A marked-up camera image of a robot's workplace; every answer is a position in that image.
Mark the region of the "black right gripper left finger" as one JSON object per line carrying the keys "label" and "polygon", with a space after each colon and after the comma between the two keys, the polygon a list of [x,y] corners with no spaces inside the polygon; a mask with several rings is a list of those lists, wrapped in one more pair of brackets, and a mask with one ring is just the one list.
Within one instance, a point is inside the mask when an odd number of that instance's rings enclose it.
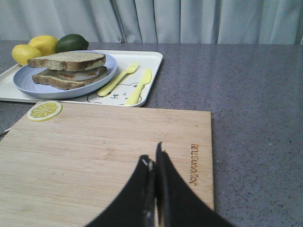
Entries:
{"label": "black right gripper left finger", "polygon": [[153,227],[154,213],[155,163],[148,155],[142,155],[121,192],[87,226]]}

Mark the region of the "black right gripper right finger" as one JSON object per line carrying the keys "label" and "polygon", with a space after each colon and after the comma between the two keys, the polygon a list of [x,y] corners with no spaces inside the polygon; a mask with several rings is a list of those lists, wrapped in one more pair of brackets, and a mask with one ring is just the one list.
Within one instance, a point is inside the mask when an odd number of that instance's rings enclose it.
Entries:
{"label": "black right gripper right finger", "polygon": [[156,149],[156,198],[161,227],[231,227],[190,189],[161,142]]}

